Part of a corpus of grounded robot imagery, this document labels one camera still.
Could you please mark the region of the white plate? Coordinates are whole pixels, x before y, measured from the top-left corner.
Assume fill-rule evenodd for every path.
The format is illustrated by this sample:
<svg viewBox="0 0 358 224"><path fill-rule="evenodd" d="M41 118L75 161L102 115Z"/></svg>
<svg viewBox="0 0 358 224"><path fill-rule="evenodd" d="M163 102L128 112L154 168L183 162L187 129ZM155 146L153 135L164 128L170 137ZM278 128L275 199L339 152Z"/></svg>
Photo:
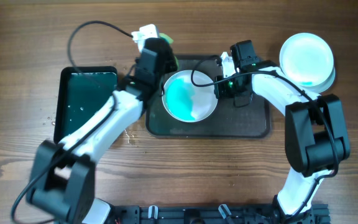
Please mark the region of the white plate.
<svg viewBox="0 0 358 224"><path fill-rule="evenodd" d="M334 71L334 55L321 37L303 32L283 43L279 64L284 75L298 85L316 87L329 80Z"/></svg>
<svg viewBox="0 0 358 224"><path fill-rule="evenodd" d="M212 79L199 71L182 70L165 82L162 103L168 114L185 123L206 119L216 109L218 99L214 94Z"/></svg>

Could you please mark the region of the pale blue plate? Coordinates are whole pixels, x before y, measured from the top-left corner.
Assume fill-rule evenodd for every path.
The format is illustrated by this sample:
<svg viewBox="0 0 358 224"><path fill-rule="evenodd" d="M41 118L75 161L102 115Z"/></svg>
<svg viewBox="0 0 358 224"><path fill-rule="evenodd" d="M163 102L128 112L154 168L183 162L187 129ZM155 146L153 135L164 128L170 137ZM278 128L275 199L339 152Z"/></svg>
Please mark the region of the pale blue plate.
<svg viewBox="0 0 358 224"><path fill-rule="evenodd" d="M315 86L307 86L306 89L313 91L315 93L322 93L328 90L333 85L335 78L336 78L336 69L333 68L330 76L324 82Z"/></svg>

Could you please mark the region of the green yellow sponge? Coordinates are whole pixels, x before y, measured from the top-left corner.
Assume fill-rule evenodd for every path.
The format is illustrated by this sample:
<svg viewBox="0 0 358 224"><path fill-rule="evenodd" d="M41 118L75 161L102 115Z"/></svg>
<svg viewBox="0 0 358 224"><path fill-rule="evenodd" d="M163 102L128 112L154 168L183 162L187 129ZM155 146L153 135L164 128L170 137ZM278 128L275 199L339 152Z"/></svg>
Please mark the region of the green yellow sponge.
<svg viewBox="0 0 358 224"><path fill-rule="evenodd" d="M168 36L167 34L159 33L159 35L160 35L161 39L166 40L169 44L173 43L173 39L170 36Z"/></svg>

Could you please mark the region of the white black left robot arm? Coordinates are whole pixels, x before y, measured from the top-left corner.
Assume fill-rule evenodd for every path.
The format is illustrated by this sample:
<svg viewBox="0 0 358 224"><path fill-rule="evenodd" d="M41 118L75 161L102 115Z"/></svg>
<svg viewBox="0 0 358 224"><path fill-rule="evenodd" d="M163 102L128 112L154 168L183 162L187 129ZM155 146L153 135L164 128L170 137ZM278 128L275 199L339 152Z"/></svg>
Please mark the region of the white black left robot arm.
<svg viewBox="0 0 358 224"><path fill-rule="evenodd" d="M169 43L146 39L133 75L125 76L104 106L58 144L37 149L30 182L20 194L59 223L108 223L112 205L95 194L95 169L120 134L158 96L162 77L177 70Z"/></svg>

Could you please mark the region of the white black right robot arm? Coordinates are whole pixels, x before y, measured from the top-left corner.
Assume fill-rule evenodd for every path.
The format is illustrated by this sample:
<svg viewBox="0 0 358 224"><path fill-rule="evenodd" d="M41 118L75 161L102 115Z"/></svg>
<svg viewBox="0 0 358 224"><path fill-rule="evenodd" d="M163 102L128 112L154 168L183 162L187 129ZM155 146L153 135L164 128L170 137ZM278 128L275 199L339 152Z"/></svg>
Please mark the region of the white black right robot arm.
<svg viewBox="0 0 358 224"><path fill-rule="evenodd" d="M286 222L311 210L324 179L337 175L350 156L342 103L336 95L322 96L287 76L282 68L256 55L251 40L238 42L218 57L223 70L216 87L235 90L235 82L265 98L285 117L285 154L291 166L275 203Z"/></svg>

